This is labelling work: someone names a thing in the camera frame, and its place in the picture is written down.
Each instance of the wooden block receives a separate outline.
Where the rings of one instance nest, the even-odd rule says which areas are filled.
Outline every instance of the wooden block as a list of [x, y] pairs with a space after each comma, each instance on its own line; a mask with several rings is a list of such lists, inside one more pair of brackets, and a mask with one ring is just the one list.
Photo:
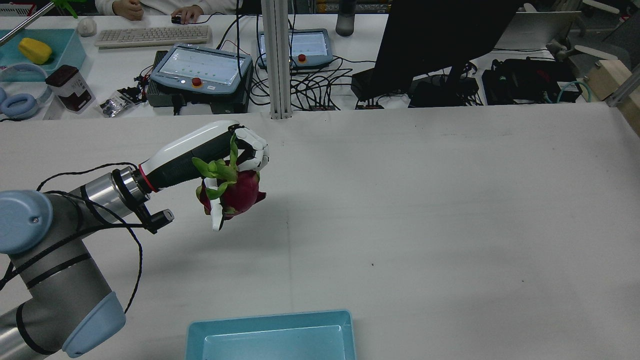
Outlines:
[[[611, 95], [630, 76], [631, 71], [621, 61], [600, 60], [584, 80], [596, 98], [594, 101], [597, 101]], [[635, 89], [626, 100], [621, 102], [618, 109], [631, 128], [640, 136], [640, 88]]]

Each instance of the keyboard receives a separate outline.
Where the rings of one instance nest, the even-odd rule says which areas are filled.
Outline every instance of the keyboard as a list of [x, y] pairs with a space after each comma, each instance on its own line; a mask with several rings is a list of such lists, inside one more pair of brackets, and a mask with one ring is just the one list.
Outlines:
[[112, 29], [98, 34], [95, 46], [100, 48], [163, 46], [178, 43], [204, 44], [211, 37], [208, 25], [181, 25], [166, 28]]

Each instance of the teal box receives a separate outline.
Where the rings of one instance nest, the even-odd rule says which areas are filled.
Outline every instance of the teal box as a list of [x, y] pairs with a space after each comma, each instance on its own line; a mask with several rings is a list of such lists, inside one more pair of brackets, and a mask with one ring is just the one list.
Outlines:
[[185, 360], [356, 360], [347, 310], [193, 322]]
[[[0, 37], [9, 30], [0, 30]], [[49, 61], [41, 65], [47, 75], [51, 75], [58, 67], [67, 64], [80, 69], [84, 63], [86, 52], [75, 29], [23, 29], [13, 39], [0, 47], [0, 69], [15, 63], [31, 63], [18, 50], [23, 38], [32, 38], [47, 44], [51, 50]], [[43, 81], [41, 76], [33, 73], [19, 74], [3, 81]]]

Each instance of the dragon fruit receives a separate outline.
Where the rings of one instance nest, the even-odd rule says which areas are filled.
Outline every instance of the dragon fruit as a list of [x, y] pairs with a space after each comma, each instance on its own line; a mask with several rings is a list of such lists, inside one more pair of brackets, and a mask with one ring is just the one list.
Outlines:
[[260, 174], [258, 172], [238, 171], [236, 164], [238, 148], [235, 135], [231, 137], [230, 147], [228, 161], [220, 159], [206, 163], [200, 158], [191, 159], [202, 176], [217, 181], [217, 189], [209, 188], [203, 178], [202, 184], [196, 189], [196, 196], [204, 206], [205, 214], [211, 214], [211, 200], [220, 199], [225, 220], [244, 213], [266, 196], [266, 193], [259, 191]]

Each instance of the blue joint cover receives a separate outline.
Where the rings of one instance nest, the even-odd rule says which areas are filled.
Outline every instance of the blue joint cover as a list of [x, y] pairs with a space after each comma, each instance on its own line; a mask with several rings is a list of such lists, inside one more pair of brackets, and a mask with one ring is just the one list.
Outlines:
[[53, 221], [53, 206], [33, 190], [0, 192], [0, 253], [12, 255], [38, 245]]
[[105, 296], [62, 344], [69, 357], [79, 357], [120, 331], [126, 322], [115, 292]]

